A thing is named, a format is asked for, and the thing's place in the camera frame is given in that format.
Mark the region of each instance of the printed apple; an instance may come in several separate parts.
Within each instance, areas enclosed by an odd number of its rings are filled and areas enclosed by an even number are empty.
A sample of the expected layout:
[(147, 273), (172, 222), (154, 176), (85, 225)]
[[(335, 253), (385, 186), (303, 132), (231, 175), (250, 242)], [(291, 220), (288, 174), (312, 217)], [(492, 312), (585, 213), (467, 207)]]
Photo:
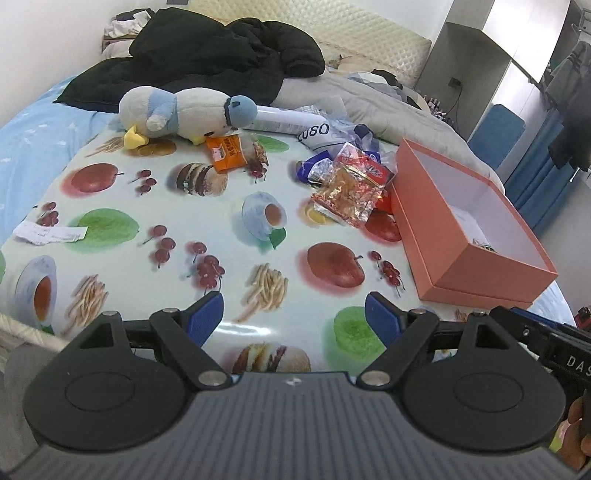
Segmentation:
[(342, 288), (358, 287), (365, 273), (355, 254), (346, 246), (332, 242), (315, 244), (308, 249), (308, 265), (319, 279)]
[(72, 186), (82, 193), (97, 193), (115, 183), (119, 169), (110, 163), (95, 163), (81, 168), (72, 177)]

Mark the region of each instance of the stuffed penguin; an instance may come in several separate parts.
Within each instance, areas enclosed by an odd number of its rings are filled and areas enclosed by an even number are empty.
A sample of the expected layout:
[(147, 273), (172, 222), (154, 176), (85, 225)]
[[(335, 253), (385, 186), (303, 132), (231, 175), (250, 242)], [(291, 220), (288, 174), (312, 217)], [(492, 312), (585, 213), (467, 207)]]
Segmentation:
[(205, 137), (222, 137), (232, 128), (251, 124), (256, 105), (248, 97), (208, 88), (170, 93), (150, 86), (136, 87), (119, 103), (119, 119), (127, 130), (124, 146), (133, 150), (150, 138), (177, 134), (195, 145)]

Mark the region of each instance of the blue gripper pad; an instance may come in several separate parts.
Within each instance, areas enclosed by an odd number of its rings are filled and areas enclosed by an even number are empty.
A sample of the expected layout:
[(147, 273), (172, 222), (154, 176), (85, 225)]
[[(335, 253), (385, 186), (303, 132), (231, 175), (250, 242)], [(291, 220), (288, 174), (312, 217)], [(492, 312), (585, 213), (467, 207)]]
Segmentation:
[(540, 315), (536, 315), (535, 313), (528, 312), (527, 310), (520, 309), (519, 307), (513, 307), (511, 311), (527, 319), (533, 320), (538, 323), (542, 323), (550, 328), (558, 329), (559, 324), (557, 322), (554, 322), (553, 320), (548, 320), (544, 317), (541, 317)]
[(183, 312), (181, 326), (193, 342), (203, 346), (222, 321), (222, 317), (222, 294), (211, 291)]
[(404, 320), (384, 296), (372, 292), (365, 297), (365, 320), (387, 348), (404, 331)]

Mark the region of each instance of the hanging clothes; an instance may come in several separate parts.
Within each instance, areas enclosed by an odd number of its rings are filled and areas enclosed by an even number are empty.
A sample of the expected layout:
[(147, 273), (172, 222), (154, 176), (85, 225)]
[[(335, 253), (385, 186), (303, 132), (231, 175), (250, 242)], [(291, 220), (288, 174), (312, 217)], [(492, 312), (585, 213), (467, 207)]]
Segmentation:
[(579, 41), (571, 54), (554, 69), (552, 81), (545, 90), (546, 97), (559, 112), (564, 113), (569, 107), (590, 69), (591, 45)]
[(564, 129), (550, 145), (550, 156), (557, 168), (567, 163), (589, 171), (591, 167), (591, 75), (579, 81), (569, 105), (564, 108)]

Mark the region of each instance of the plush toy blue hat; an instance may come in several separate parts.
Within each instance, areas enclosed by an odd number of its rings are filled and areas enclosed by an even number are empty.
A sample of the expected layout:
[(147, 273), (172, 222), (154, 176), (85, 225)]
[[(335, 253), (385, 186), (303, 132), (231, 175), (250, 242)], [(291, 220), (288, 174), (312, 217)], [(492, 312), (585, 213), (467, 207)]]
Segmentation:
[(228, 124), (235, 128), (250, 125), (256, 118), (256, 104), (244, 95), (236, 95), (228, 99), (225, 105)]

